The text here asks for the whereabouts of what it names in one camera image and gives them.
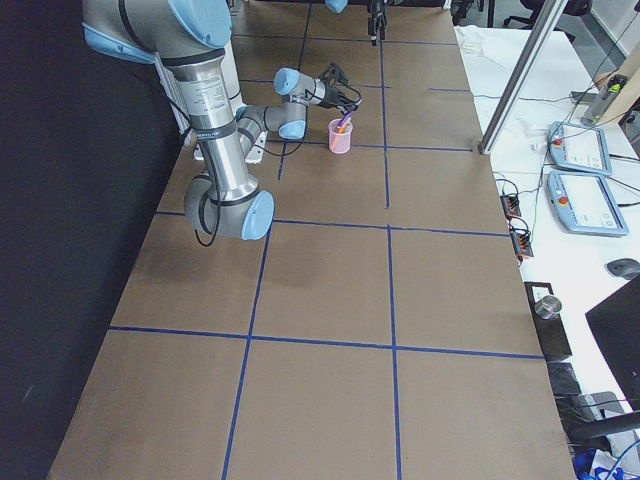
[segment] white wall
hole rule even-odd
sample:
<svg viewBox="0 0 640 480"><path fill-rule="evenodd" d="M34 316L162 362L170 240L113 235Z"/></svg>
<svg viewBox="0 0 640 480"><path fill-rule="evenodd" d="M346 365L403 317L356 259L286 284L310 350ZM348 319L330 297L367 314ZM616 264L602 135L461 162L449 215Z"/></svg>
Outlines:
<svg viewBox="0 0 640 480"><path fill-rule="evenodd" d="M616 40L635 16L633 7L637 3L638 0L593 0L592 13L609 36ZM640 15L634 20L618 45L626 55L629 55L638 43L640 43Z"/></svg>

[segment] dark wall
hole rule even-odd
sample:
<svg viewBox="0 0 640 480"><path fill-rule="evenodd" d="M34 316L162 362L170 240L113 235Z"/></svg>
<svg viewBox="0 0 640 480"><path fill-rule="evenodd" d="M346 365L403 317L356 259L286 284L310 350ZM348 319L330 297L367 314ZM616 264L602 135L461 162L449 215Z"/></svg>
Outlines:
<svg viewBox="0 0 640 480"><path fill-rule="evenodd" d="M0 2L0 479L47 474L178 153L79 1Z"/></svg>

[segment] black monitor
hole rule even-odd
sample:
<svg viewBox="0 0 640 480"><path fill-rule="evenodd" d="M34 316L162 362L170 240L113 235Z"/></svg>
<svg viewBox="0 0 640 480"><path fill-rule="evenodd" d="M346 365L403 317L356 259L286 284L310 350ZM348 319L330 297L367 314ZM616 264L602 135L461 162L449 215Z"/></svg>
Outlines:
<svg viewBox="0 0 640 480"><path fill-rule="evenodd" d="M627 399L640 397L640 276L587 312L587 321ZM640 400L631 400L640 410Z"/></svg>

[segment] pink cup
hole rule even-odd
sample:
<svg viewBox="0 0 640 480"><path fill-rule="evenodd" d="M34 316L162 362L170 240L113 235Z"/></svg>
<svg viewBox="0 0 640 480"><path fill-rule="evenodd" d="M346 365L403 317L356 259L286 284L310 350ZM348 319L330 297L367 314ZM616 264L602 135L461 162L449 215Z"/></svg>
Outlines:
<svg viewBox="0 0 640 480"><path fill-rule="evenodd" d="M342 154L347 153L351 148L351 130L353 130L353 125L351 122L348 122L344 132L338 133L338 123L340 120L340 118L336 118L329 122L329 150L333 153Z"/></svg>

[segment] office chair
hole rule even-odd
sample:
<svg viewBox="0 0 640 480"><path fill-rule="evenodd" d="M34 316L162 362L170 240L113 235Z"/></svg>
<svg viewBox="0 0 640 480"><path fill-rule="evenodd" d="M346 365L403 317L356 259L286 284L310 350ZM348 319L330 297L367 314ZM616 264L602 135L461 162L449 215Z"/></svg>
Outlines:
<svg viewBox="0 0 640 480"><path fill-rule="evenodd" d="M524 8L531 10L531 16L529 18L517 16L506 18L502 23L504 27L509 26L511 20L516 20L517 22L524 23L525 29L530 29L538 18L538 15L540 15L540 10L542 10L542 6L544 5L544 0L520 0L520 3ZM592 3L593 0L569 0L569 3L564 7L564 11L562 13L571 15L572 17L581 17L591 11ZM556 28L556 30L564 32L572 43L576 39L575 35L571 35L560 28Z"/></svg>

